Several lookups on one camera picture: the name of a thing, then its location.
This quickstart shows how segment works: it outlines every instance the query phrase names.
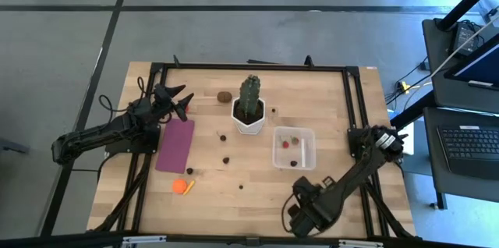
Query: white cable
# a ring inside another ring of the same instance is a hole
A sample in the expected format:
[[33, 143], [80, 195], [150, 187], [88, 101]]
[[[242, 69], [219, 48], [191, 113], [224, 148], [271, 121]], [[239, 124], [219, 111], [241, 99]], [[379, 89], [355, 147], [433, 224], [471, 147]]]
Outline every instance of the white cable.
[[[446, 59], [445, 61], [440, 65], [438, 66], [437, 69], [435, 69], [434, 72], [432, 72], [429, 76], [423, 78], [423, 80], [427, 79], [427, 78], [432, 78], [434, 77], [438, 71], [440, 71], [440, 69], [442, 69], [442, 67], [445, 66], [445, 64], [447, 64], [447, 62], [449, 62], [450, 59], [452, 59], [452, 57], [454, 57], [454, 55], [456, 53], [458, 53], [459, 50], [461, 50], [461, 48], [463, 48], [468, 42], [472, 41], [473, 38], [475, 38], [477, 35], [480, 34], [480, 32], [482, 32], [482, 30], [485, 30], [486, 27], [490, 26], [495, 20], [499, 19], [499, 16], [493, 18], [489, 23], [487, 23], [485, 26], [481, 27], [479, 30], [477, 30], [476, 33], [474, 33], [471, 37], [469, 37], [463, 44], [461, 44], [461, 46], [458, 47], [458, 49], [456, 49], [454, 52], [452, 52], [452, 54], [450, 54]], [[421, 87], [423, 87], [423, 85], [419, 86], [416, 88], [416, 90], [414, 92], [412, 92], [412, 95], [409, 96], [409, 98], [407, 99], [407, 101], [405, 102], [405, 105], [404, 105], [404, 109], [402, 111], [405, 110], [405, 108], [407, 108], [407, 104], [409, 103], [409, 100], [411, 100], [412, 96], [417, 92], [419, 91], [419, 89], [421, 89]]]

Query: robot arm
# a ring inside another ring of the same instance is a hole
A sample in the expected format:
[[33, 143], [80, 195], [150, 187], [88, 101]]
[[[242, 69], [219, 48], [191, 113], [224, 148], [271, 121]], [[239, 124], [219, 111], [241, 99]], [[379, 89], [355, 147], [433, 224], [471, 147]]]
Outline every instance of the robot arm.
[[293, 184], [293, 194], [299, 206], [295, 204], [288, 209], [291, 232], [306, 237], [313, 228], [319, 232], [329, 229], [339, 219], [345, 199], [386, 161], [399, 158], [402, 144], [394, 130], [384, 126], [367, 128], [356, 139], [356, 145], [363, 150], [361, 159], [337, 182], [327, 177], [323, 188], [312, 185], [305, 177], [298, 179]]
[[168, 88], [157, 84], [152, 104], [147, 98], [141, 97], [130, 103], [124, 114], [116, 116], [106, 124], [60, 136], [51, 147], [53, 161], [65, 165], [77, 159], [84, 151], [121, 140], [146, 139], [144, 137], [147, 136], [147, 129], [156, 128], [158, 122], [173, 111], [182, 121], [186, 121], [186, 106], [194, 94], [178, 103], [172, 100], [185, 87], [182, 85]]

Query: gray floor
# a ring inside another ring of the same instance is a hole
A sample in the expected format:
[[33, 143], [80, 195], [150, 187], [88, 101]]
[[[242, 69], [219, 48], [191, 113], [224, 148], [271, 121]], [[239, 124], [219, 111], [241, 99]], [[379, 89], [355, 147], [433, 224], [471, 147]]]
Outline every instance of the gray floor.
[[[450, 6], [459, 0], [125, 0], [126, 5], [403, 5]], [[115, 0], [0, 0], [0, 4], [114, 5]], [[248, 58], [378, 66], [385, 91], [426, 56], [421, 30], [432, 14], [373, 12], [122, 12], [97, 95], [117, 102], [130, 61], [245, 62]], [[34, 236], [55, 176], [50, 144], [72, 129], [111, 13], [0, 12], [0, 136], [29, 145], [27, 155], [0, 154], [0, 238]], [[483, 23], [479, 16], [467, 19]], [[414, 83], [423, 73], [406, 79]], [[397, 109], [402, 110], [401, 97]], [[87, 126], [108, 113], [94, 102]], [[96, 169], [103, 150], [75, 168]], [[498, 204], [449, 197], [433, 211], [430, 177], [407, 175], [407, 192], [424, 239], [499, 246]], [[55, 233], [86, 228], [95, 192], [93, 172], [74, 172]], [[210, 246], [182, 244], [175, 246]]]

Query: laptop screen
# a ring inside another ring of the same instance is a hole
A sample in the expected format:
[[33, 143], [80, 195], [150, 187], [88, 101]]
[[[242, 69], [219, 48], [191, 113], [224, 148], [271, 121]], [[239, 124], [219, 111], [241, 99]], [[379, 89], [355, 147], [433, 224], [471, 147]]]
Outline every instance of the laptop screen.
[[455, 73], [467, 81], [499, 85], [499, 44]]

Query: orange ball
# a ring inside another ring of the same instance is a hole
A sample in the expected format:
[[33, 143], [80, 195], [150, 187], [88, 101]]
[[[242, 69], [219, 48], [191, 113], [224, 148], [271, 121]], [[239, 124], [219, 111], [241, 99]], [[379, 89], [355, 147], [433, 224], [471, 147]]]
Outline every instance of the orange ball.
[[173, 181], [172, 189], [174, 193], [182, 194], [187, 189], [187, 182], [182, 179]]

